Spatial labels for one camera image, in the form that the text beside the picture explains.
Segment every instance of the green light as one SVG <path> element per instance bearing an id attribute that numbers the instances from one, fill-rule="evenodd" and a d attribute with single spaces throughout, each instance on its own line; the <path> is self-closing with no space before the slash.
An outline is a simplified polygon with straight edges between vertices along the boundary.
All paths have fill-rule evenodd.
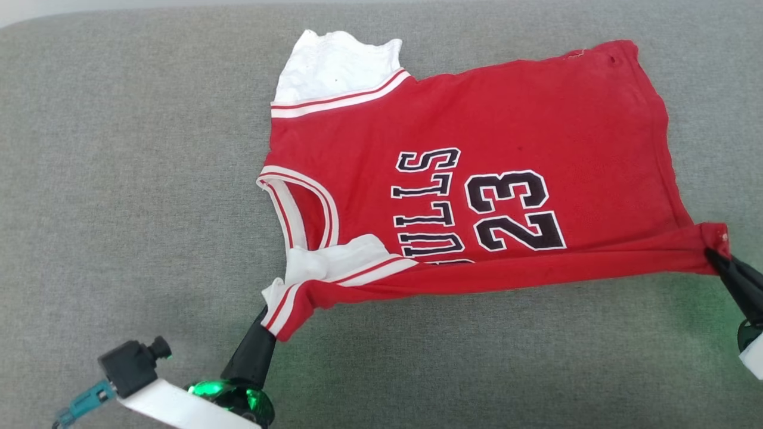
<path id="1" fill-rule="evenodd" d="M 256 392 L 253 389 L 246 390 L 246 401 L 249 402 L 249 409 L 254 410 L 257 406 Z"/>
<path id="2" fill-rule="evenodd" d="M 197 385 L 192 385 L 188 388 L 188 393 L 192 393 L 197 396 L 212 396 L 216 395 L 225 389 L 226 381 L 214 381 L 214 382 L 200 382 Z"/>

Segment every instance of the gray cloth background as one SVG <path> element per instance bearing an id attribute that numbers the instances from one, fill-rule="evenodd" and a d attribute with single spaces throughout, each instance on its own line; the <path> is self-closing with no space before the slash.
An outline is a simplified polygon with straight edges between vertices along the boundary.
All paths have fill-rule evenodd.
<path id="1" fill-rule="evenodd" d="M 0 31 L 0 427 L 49 427 L 96 358 L 164 335 L 178 385 L 219 375 L 283 274 L 255 178 L 305 28 L 404 41 L 416 77 L 633 39 L 695 221 L 763 268 L 758 0 L 246 6 Z M 658 274 L 319 311 L 277 346 L 276 428 L 760 428 L 718 278 Z M 83 428 L 162 427 L 111 404 Z"/>

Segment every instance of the red fabric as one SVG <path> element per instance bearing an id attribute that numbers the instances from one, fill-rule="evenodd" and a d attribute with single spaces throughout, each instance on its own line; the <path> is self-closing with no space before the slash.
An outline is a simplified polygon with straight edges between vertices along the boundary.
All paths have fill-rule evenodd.
<path id="1" fill-rule="evenodd" d="M 399 234 L 456 234 L 463 249 L 420 256 L 420 264 L 369 285 L 342 287 L 309 281 L 300 287 L 288 339 L 313 308 L 428 293 L 471 293 L 632 276 L 660 271 L 714 274 L 703 250 L 729 255 L 724 224 L 695 225 L 675 183 L 668 152 L 665 105 L 637 62 L 628 40 L 608 42 L 543 61 L 519 60 L 417 81 L 410 77 L 387 95 L 297 118 L 274 118 L 266 165 L 292 169 L 319 182 L 336 202 L 339 244 L 362 234 L 404 254 Z M 453 168 L 403 172 L 401 153 L 457 148 Z M 470 208 L 473 176 L 532 171 L 547 199 L 526 208 L 530 184 L 514 184 L 513 198 L 483 189 L 491 212 Z M 435 173 L 452 173 L 447 195 L 392 198 L 391 188 L 434 186 Z M 317 198 L 294 194 L 303 218 L 321 216 Z M 455 224 L 406 224 L 395 216 L 434 216 L 447 201 Z M 500 228 L 506 249 L 481 244 L 477 225 L 508 216 L 543 235 L 527 215 L 552 213 L 564 248 L 531 248 Z M 324 221 L 305 221 L 310 242 Z M 414 243 L 417 247 L 443 242 Z"/>

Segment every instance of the gray couch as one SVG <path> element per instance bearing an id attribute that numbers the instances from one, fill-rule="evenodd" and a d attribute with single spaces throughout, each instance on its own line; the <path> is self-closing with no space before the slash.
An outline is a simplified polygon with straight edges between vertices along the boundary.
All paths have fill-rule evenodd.
<path id="1" fill-rule="evenodd" d="M 255 178 L 302 30 L 404 41 L 416 77 L 633 39 L 695 221 L 763 267 L 759 0 L 114 11 L 0 31 L 0 427 L 49 427 L 96 357 L 164 335 L 214 378 L 283 274 Z M 274 427 L 763 426 L 718 278 L 659 274 L 319 311 L 276 348 Z M 161 427 L 111 404 L 81 426 Z"/>

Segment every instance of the basketball jersey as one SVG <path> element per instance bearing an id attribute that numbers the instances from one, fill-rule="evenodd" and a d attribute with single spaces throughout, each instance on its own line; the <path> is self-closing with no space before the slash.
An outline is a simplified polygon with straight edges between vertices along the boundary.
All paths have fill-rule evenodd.
<path id="1" fill-rule="evenodd" d="M 421 80 L 400 46 L 306 31 L 279 79 L 258 179 L 291 270 L 263 293 L 278 339 L 337 302 L 713 274 L 704 249 L 729 254 L 681 202 L 633 42 Z"/>

